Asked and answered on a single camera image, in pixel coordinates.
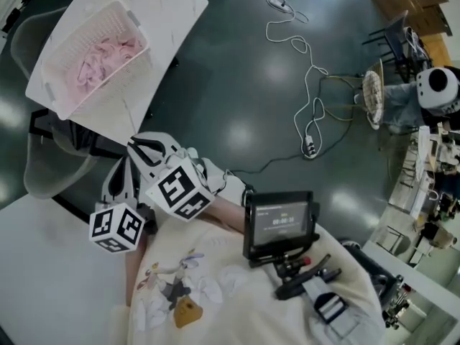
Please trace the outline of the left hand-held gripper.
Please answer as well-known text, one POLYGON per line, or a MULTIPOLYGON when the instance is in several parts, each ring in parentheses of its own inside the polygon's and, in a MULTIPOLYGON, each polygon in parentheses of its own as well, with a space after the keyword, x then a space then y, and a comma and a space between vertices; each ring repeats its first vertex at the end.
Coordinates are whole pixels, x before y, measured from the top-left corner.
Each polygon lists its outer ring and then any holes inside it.
POLYGON ((141 235, 155 235, 155 213, 147 208, 147 216, 128 204, 138 204, 139 171, 130 158, 122 157, 107 174, 102 186, 102 201, 121 202, 90 215, 89 241, 110 254, 133 252, 141 235))

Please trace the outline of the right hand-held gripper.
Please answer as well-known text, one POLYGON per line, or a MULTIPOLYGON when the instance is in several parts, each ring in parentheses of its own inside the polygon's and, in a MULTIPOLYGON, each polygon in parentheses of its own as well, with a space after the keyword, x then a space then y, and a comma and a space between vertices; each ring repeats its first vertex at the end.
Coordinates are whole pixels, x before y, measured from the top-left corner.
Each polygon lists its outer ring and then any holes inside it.
POLYGON ((195 149, 177 151, 177 141, 164 132, 135 134, 128 142, 128 153, 146 179, 155 179, 160 173, 157 181, 145 190, 145 197, 184 222, 193 220, 217 197, 241 206, 252 190, 231 171, 221 170, 208 158, 199 157, 195 149), (170 153, 173 154, 165 163, 165 155, 170 153))

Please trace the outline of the white plastic laundry basket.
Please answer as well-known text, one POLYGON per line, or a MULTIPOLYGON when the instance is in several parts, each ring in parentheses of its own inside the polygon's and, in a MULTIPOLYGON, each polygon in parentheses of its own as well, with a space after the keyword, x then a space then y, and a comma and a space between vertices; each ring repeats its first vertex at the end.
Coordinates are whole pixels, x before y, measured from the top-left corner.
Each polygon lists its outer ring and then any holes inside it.
POLYGON ((42 63, 41 74, 58 117, 69 119, 107 101, 122 100, 128 92, 140 87, 151 67, 150 43, 139 20, 123 1, 113 0, 87 18, 48 55, 42 63), (75 65, 91 45, 116 36, 136 37, 144 48, 90 93, 79 93, 70 79, 75 65))

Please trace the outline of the pink clothes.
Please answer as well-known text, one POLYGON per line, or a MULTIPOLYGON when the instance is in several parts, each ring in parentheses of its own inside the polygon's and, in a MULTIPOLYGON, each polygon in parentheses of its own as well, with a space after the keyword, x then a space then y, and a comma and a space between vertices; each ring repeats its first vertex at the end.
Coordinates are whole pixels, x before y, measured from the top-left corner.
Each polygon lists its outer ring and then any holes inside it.
POLYGON ((70 79, 82 94, 90 93, 144 48, 136 37, 105 37, 91 45, 73 69, 70 79))

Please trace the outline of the person's left forearm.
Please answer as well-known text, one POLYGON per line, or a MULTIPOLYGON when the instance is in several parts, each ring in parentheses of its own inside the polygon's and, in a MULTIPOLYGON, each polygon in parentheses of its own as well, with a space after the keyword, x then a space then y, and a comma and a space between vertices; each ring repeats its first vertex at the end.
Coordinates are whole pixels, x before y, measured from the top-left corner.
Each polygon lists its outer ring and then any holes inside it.
POLYGON ((143 232, 139 238, 139 243, 135 251, 125 255, 125 301, 128 307, 132 304, 134 286, 136 285, 137 274, 146 252, 148 237, 143 232))

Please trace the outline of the person's right forearm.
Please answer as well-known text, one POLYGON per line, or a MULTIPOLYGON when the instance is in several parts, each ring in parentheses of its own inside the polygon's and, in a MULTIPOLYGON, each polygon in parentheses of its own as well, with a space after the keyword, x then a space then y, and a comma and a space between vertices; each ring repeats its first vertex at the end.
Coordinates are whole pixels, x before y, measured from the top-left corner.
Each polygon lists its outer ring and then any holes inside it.
POLYGON ((209 216, 223 224, 226 228, 244 233, 245 208, 222 197, 214 201, 204 210, 209 216))

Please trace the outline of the plain white table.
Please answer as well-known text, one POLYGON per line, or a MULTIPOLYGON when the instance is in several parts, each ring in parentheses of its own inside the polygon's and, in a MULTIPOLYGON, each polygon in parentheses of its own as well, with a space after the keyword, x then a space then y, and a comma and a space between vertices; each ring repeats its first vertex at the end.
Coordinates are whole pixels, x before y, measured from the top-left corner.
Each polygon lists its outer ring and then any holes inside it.
POLYGON ((0 327, 14 345, 128 345, 125 255, 26 195, 0 210, 0 327))

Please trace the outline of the white marble table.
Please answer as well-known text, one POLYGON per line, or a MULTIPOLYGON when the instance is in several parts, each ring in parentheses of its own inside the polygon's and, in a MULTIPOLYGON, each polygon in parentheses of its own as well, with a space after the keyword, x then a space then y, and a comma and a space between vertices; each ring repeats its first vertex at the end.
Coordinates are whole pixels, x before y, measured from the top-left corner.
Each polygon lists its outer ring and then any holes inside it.
MULTIPOLYGON (((45 90, 41 67, 57 46, 87 18, 113 0, 73 0, 40 53, 25 91, 26 96, 53 111, 45 90)), ((150 45, 151 71, 140 87, 128 92, 122 100, 107 101, 84 114, 69 119, 119 144, 135 135, 151 101, 184 39, 205 11, 206 0, 121 0, 139 20, 150 45)))

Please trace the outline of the black chest monitor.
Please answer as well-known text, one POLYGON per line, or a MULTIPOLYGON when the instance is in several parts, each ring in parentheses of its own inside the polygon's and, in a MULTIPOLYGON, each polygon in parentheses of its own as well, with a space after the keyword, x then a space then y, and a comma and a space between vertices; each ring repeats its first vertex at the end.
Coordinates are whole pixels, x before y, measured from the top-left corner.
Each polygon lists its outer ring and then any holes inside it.
POLYGON ((296 259, 319 240, 320 205, 309 190, 252 193, 244 208, 243 256, 252 268, 296 259))

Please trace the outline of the white power strip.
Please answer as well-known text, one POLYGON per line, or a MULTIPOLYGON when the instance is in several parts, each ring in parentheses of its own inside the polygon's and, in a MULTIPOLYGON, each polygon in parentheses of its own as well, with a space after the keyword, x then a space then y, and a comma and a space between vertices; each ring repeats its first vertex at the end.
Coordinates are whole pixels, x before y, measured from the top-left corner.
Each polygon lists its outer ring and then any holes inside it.
POLYGON ((310 160, 314 159, 317 156, 313 138, 309 134, 305 135, 304 138, 304 155, 310 160))

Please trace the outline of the person in white shirt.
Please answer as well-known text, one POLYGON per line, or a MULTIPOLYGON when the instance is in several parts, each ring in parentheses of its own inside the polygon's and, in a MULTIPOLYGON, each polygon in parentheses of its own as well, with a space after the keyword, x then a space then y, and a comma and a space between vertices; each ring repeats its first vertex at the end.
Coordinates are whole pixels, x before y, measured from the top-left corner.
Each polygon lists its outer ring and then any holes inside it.
POLYGON ((128 345, 385 345, 381 306, 367 272, 331 234, 307 252, 342 273, 329 284, 356 321, 340 339, 306 295, 278 300, 273 267, 252 269, 243 237, 202 220, 168 219, 148 237, 129 307, 128 345))

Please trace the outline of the white power adapter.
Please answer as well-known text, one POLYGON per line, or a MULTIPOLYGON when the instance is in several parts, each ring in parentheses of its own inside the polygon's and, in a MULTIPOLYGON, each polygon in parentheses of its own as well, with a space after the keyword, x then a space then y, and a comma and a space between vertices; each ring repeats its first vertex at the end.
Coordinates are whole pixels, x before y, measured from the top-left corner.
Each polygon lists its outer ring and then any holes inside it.
POLYGON ((279 12, 291 14, 292 9, 285 0, 269 0, 269 5, 279 12))

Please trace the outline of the black chair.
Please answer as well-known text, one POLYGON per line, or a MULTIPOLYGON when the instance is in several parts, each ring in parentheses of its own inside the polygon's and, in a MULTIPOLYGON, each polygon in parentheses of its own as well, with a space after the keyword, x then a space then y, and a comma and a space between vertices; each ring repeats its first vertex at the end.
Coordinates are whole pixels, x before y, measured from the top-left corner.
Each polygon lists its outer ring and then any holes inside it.
POLYGON ((379 54, 382 64, 393 65, 397 73, 403 70, 411 74, 416 69, 413 59, 416 49, 413 40, 407 35, 408 14, 408 10, 405 10, 390 20, 384 28, 369 33, 368 39, 362 43, 362 46, 377 43, 379 46, 387 47, 386 52, 379 54))

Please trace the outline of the black white panda headgear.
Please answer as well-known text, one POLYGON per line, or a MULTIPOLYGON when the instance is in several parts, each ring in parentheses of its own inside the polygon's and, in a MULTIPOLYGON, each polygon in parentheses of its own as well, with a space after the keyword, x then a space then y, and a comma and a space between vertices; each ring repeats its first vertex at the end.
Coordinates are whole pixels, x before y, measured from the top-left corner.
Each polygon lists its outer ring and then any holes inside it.
POLYGON ((434 116, 460 111, 460 74, 451 68, 430 68, 416 77, 418 102, 434 116))

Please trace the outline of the black monitor mount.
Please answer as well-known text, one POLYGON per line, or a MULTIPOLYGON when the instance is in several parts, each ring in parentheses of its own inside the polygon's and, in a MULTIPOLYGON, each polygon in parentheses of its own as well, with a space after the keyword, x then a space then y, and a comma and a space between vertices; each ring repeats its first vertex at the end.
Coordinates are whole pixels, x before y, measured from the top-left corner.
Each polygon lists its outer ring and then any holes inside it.
POLYGON ((282 284, 275 290, 275 297, 278 300, 288 300, 303 294, 303 284, 314 277, 323 279, 325 283, 335 280, 342 273, 342 269, 328 269, 326 264, 330 258, 331 255, 327 254, 316 265, 312 265, 310 257, 307 256, 276 264, 275 270, 282 284))

